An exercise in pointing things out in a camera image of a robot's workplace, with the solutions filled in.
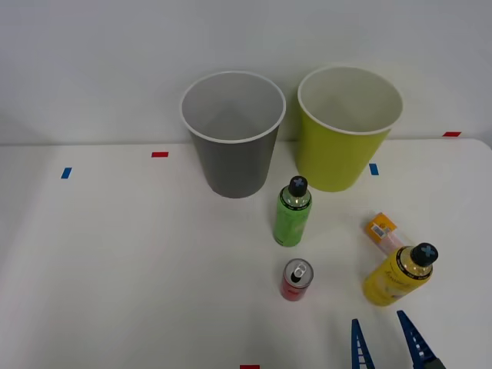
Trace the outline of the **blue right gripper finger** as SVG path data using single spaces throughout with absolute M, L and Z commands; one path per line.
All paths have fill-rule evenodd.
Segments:
M 351 368 L 375 369 L 358 319 L 351 322 Z
M 399 310 L 397 316 L 411 355 L 413 369 L 444 369 L 442 361 L 434 354 L 405 312 Z

